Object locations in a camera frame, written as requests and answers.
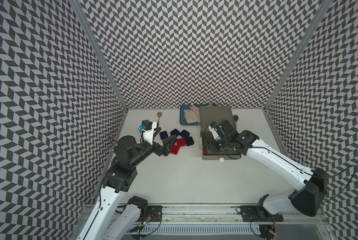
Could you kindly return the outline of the three-drawer storage cabinet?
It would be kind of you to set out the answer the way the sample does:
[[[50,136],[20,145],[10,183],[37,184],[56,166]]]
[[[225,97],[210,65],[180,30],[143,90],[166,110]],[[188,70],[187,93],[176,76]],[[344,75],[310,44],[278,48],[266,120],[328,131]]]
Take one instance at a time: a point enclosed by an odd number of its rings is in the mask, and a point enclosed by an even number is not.
[[[219,160],[220,158],[224,160],[238,160],[241,158],[239,153],[241,146],[235,142],[235,138],[233,138],[232,143],[236,146],[236,151],[228,154],[224,152],[223,154],[216,155],[203,155],[204,150],[204,133],[209,132],[208,126],[212,122],[219,122],[222,120],[228,120],[233,126],[233,132],[236,132],[236,137],[238,136],[238,131],[236,129],[236,123],[233,120],[232,110],[229,106],[201,106],[200,107],[200,123],[199,123],[199,146],[202,151],[202,159],[203,160]]]

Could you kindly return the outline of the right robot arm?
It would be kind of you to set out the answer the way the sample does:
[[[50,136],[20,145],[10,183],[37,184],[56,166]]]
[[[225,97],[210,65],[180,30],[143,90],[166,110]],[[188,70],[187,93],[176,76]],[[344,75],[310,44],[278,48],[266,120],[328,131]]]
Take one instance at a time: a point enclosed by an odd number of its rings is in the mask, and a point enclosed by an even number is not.
[[[211,135],[203,144],[209,156],[229,151],[238,157],[248,156],[276,172],[292,186],[288,191],[265,194],[260,198],[256,205],[260,219],[293,211],[316,216],[327,192],[328,174],[323,169],[312,170],[293,161],[248,130],[238,133],[227,120],[210,123],[204,132]]]

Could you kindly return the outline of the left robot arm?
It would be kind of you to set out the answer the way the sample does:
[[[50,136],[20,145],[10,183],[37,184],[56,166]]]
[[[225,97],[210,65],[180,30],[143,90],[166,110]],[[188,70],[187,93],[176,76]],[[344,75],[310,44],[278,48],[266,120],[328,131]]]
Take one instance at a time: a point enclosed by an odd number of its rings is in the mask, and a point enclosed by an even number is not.
[[[133,136],[124,136],[117,141],[113,149],[115,156],[101,183],[95,207],[76,239],[120,240],[137,220],[148,218],[148,201],[134,196],[120,217],[111,223],[123,196],[137,177],[137,166],[151,154],[168,156],[175,145],[175,135],[163,139],[162,144],[155,142],[160,130],[156,122],[143,121],[139,127],[139,143]]]

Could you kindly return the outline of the navy brooch box left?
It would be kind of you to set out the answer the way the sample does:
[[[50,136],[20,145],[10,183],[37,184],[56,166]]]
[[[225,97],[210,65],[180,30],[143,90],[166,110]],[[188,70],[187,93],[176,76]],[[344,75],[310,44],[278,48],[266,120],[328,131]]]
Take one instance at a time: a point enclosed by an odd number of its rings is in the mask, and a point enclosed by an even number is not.
[[[162,132],[159,133],[159,135],[160,135],[160,138],[161,138],[162,141],[169,137],[167,131],[162,131]]]

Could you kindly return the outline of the navy brooch box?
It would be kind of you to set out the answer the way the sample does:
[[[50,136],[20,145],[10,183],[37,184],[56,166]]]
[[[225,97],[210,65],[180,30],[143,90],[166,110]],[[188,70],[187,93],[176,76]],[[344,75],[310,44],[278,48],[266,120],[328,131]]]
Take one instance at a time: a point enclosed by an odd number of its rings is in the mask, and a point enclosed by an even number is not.
[[[162,141],[169,137],[167,131],[162,131],[162,132],[159,133],[159,135],[160,135],[160,138],[161,138]]]
[[[178,136],[180,136],[180,134],[181,134],[181,132],[180,132],[178,129],[174,129],[174,130],[172,130],[172,131],[170,132],[170,135],[171,135],[171,136],[176,136],[176,137],[178,137]]]
[[[190,133],[187,130],[182,130],[180,132],[180,136],[184,139],[188,138],[190,136]]]

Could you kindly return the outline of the navy brooch box middle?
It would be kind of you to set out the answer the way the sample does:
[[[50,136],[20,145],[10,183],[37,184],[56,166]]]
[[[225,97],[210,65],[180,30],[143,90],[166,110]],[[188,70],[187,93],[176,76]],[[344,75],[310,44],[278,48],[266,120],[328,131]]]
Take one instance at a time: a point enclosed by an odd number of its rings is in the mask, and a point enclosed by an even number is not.
[[[170,132],[170,135],[171,135],[171,136],[176,136],[176,137],[178,137],[178,136],[180,136],[180,134],[181,134],[181,132],[180,132],[178,129],[174,129],[174,130],[172,130],[172,131]]]

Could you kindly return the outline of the navy brooch box right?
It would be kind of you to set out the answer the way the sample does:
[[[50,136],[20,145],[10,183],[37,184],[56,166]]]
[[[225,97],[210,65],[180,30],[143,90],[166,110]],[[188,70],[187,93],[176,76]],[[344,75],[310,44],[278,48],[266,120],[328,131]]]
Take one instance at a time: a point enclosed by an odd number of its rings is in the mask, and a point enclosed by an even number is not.
[[[182,130],[180,132],[180,136],[184,139],[188,138],[190,136],[190,133],[187,130]]]

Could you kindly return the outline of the black brooch box right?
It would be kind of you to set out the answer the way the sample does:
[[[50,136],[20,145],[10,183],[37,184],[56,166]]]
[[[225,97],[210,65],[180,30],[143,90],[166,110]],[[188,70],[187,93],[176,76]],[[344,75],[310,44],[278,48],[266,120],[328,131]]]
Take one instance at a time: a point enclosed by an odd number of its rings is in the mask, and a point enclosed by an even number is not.
[[[185,139],[185,141],[186,141],[186,146],[192,146],[195,144],[193,137],[188,137]]]

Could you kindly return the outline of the black spoon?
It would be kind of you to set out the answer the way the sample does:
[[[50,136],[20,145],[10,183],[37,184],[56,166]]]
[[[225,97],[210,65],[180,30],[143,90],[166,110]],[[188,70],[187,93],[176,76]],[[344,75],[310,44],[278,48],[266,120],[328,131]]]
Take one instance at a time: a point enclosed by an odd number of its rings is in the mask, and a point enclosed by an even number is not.
[[[238,115],[233,115],[233,120],[236,123],[239,120],[239,116]]]

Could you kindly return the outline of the blue tray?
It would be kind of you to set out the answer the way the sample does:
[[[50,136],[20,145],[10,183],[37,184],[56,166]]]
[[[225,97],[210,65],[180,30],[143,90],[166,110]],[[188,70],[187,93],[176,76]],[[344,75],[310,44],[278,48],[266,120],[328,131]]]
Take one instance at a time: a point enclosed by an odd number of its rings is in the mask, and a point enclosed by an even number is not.
[[[180,106],[180,124],[183,126],[197,125],[200,122],[200,105]]]

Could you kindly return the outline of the beige folded napkin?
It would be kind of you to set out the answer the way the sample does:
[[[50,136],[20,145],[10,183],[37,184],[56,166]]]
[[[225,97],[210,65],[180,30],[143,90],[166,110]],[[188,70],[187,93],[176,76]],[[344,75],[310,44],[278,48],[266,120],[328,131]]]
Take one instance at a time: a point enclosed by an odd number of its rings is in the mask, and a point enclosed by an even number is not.
[[[193,109],[184,110],[184,117],[187,124],[195,124],[200,120],[199,111]]]

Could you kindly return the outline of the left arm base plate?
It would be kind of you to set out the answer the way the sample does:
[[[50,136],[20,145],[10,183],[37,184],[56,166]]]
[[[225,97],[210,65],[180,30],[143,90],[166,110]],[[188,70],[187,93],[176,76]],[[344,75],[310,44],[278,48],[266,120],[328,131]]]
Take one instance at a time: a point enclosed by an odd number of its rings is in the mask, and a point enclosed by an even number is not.
[[[146,220],[150,217],[150,222],[160,222],[162,220],[163,206],[161,205],[148,205],[147,208],[142,209],[139,222]]]

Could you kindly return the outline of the aluminium front rail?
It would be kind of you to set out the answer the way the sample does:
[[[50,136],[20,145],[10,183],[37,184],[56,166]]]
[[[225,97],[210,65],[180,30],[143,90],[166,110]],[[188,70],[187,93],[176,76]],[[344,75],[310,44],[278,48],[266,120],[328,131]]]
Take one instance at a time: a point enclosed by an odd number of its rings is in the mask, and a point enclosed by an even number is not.
[[[162,211],[154,214],[157,224],[248,224],[255,219],[255,205],[250,204],[160,204]],[[267,221],[276,224],[328,224],[322,211],[308,217],[299,212],[279,213]]]

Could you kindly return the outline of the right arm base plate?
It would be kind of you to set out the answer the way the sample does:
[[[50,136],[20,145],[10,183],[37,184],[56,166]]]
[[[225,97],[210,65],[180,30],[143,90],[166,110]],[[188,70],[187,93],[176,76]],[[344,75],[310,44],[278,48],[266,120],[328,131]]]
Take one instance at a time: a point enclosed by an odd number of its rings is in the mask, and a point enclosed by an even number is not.
[[[256,205],[239,206],[238,213],[242,216],[243,222],[246,223],[251,221],[281,223],[284,221],[281,214],[271,215],[263,207],[257,207]]]

